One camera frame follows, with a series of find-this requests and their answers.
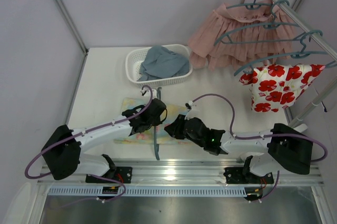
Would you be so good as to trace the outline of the pastel floral skirt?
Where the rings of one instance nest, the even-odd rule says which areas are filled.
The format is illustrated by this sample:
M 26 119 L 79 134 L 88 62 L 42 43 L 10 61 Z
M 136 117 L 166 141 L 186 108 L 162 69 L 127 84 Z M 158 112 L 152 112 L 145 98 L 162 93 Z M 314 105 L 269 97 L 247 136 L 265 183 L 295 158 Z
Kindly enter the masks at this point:
M 122 102 L 121 111 L 134 108 L 138 105 L 145 105 L 145 101 L 134 98 L 124 98 Z M 164 130 L 164 127 L 172 123 L 179 114 L 186 115 L 188 110 L 183 106 L 166 104 L 167 118 L 163 124 L 156 127 L 157 143 L 159 145 L 189 145 L 188 140 L 175 139 L 170 137 Z M 126 138 L 115 139 L 116 144 L 153 144 L 154 128 L 143 133 L 135 134 Z

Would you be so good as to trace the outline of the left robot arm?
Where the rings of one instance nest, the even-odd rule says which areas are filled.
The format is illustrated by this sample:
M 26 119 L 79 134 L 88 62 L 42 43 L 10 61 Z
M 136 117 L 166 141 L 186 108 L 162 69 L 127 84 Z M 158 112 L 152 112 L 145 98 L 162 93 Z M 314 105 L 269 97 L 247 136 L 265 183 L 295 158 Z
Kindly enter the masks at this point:
M 48 150 L 42 156 L 55 180 L 63 180 L 72 174 L 113 178 L 115 166 L 108 155 L 93 156 L 85 152 L 110 140 L 143 133 L 162 124 L 166 117 L 166 105 L 154 98 L 149 106 L 138 105 L 123 111 L 114 123 L 77 129 L 61 125 L 42 148 L 42 151 Z

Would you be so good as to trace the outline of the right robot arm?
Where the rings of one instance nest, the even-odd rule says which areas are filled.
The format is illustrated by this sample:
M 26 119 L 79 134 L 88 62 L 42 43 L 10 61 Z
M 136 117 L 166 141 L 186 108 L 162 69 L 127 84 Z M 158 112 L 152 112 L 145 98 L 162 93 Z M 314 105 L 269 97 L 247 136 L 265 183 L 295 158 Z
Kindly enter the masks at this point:
M 251 133 L 239 137 L 208 128 L 199 118 L 178 115 L 164 130 L 172 138 L 188 139 L 212 155 L 238 155 L 244 161 L 245 172 L 258 177 L 281 169 L 298 175 L 310 172 L 312 142 L 284 124 L 277 123 L 256 138 Z

